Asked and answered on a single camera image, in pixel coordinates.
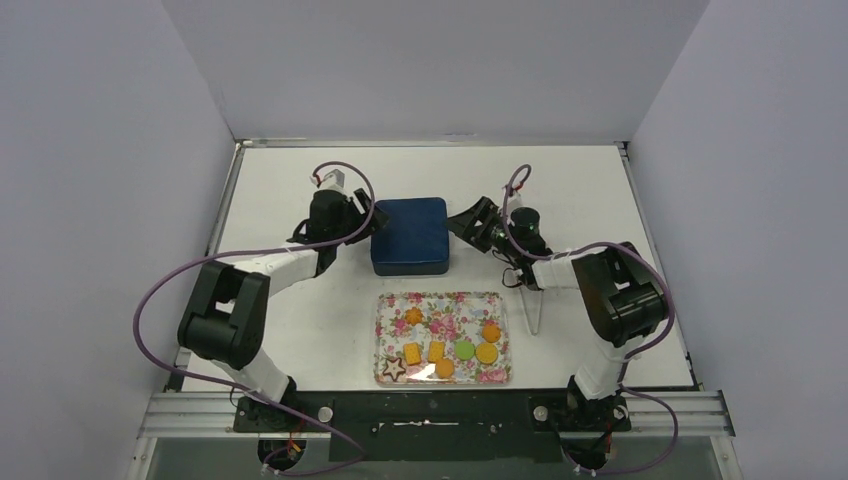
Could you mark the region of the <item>dark blue box lid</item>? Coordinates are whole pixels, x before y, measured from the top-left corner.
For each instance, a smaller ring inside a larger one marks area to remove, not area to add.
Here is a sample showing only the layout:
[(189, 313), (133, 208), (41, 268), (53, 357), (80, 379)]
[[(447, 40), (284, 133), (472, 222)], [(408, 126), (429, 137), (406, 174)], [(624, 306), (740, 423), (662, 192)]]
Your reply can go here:
[(386, 199), (376, 205), (390, 215), (390, 221), (371, 237), (371, 262), (450, 261), (443, 198)]

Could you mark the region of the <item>dark blue square box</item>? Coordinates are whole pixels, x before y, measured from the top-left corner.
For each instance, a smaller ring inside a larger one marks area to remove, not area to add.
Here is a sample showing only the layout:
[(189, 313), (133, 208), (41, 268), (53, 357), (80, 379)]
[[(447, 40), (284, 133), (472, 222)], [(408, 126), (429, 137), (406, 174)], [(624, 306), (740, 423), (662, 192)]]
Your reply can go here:
[(372, 262), (374, 273), (381, 277), (438, 276), (448, 272), (450, 261), (436, 262)]

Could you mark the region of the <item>pink cat paw tongs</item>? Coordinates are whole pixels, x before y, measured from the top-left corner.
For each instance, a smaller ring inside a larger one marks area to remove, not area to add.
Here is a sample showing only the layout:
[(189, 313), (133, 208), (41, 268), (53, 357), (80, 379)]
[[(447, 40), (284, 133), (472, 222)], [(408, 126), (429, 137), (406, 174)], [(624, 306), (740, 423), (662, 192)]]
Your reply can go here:
[(531, 336), (537, 336), (543, 316), (545, 292), (543, 290), (531, 290), (523, 286), (519, 288), (519, 294), (528, 332)]

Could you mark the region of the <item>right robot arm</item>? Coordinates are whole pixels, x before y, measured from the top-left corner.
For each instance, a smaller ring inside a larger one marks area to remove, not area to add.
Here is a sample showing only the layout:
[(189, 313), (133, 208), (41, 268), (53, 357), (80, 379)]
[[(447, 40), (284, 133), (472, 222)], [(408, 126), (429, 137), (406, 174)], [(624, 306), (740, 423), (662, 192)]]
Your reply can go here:
[(447, 229), (482, 253), (502, 256), (530, 291), (579, 291), (592, 333), (586, 355), (571, 377), (568, 419), (589, 428), (606, 412), (629, 362), (658, 343), (660, 324), (672, 326), (675, 313), (658, 272), (629, 242), (597, 242), (575, 251), (554, 252), (543, 239), (540, 214), (510, 196), (499, 207), (488, 197), (449, 217)]

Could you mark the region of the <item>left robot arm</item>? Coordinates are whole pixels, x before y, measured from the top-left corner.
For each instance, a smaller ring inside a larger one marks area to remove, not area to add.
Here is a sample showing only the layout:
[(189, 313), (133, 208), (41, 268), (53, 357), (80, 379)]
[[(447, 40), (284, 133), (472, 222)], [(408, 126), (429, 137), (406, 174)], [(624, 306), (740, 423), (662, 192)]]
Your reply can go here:
[(339, 245), (358, 243), (390, 221), (364, 189), (352, 195), (332, 187), (317, 191), (309, 215), (279, 253), (238, 262), (204, 263), (177, 330), (181, 347), (211, 361), (232, 381), (262, 398), (260, 417), (276, 430), (298, 419), (291, 379), (263, 350), (268, 303), (282, 290), (323, 274)]

